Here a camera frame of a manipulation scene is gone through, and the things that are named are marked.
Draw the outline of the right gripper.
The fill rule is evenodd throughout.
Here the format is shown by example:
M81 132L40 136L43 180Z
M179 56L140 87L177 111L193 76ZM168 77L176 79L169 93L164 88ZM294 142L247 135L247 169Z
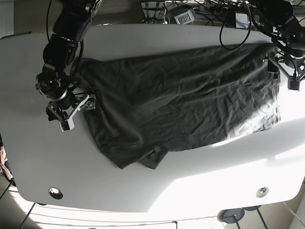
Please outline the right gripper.
M76 108L87 96L85 110L96 109L96 92L90 92L80 77L63 75L57 78L53 74L40 73L36 76L36 89L51 101L46 107L48 121L64 121L68 118L67 110Z

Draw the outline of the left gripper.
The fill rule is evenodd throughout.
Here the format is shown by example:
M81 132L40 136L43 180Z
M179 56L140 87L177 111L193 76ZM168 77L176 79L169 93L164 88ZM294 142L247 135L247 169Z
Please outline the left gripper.
M293 68L296 73L296 80L303 81L305 79L305 53L301 52L302 56L293 56L292 54L285 54L282 51L277 51L276 57L282 57L282 62L285 63L288 67ZM263 59L263 62L267 62L268 72L275 78L278 79L279 69L275 64L275 56L266 56Z

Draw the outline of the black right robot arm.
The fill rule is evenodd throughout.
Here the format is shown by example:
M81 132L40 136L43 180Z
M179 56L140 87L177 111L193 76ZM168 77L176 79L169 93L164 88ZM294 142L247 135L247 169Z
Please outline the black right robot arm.
M52 34L43 50L44 65L36 77L36 89L51 100L46 108L49 121L64 121L66 111L75 107L78 99L73 91L81 84L76 77L80 57L83 53L83 37L91 26L100 5L100 0L66 0L56 20ZM72 73L66 68L77 61Z

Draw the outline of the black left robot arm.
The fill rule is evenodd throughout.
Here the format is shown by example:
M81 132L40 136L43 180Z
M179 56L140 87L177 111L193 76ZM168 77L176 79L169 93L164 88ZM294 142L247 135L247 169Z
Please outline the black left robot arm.
M294 15L294 9L286 0L251 0L253 25L272 43L283 56L293 74L285 73L288 88L298 90L305 79L305 28Z

